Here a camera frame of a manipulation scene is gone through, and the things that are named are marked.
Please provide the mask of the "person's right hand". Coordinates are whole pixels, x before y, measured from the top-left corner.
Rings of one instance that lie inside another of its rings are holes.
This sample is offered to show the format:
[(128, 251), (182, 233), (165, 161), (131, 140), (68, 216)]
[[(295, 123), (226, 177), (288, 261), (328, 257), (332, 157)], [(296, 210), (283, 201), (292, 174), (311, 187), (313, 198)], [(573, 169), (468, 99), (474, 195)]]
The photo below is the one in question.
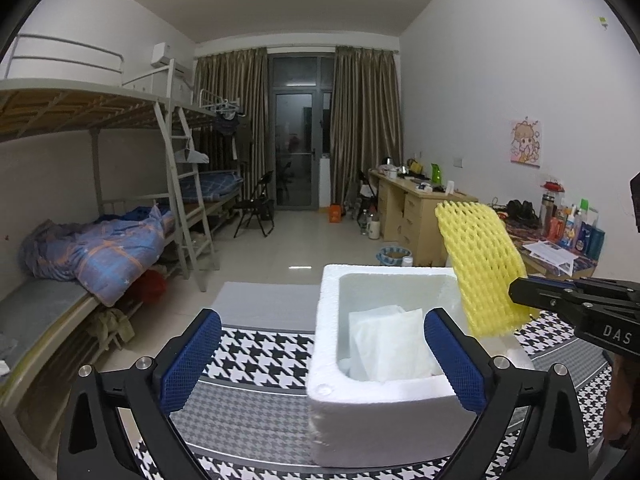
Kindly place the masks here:
[(639, 446), (639, 361), (613, 356), (611, 385), (606, 395), (603, 437), (626, 451)]

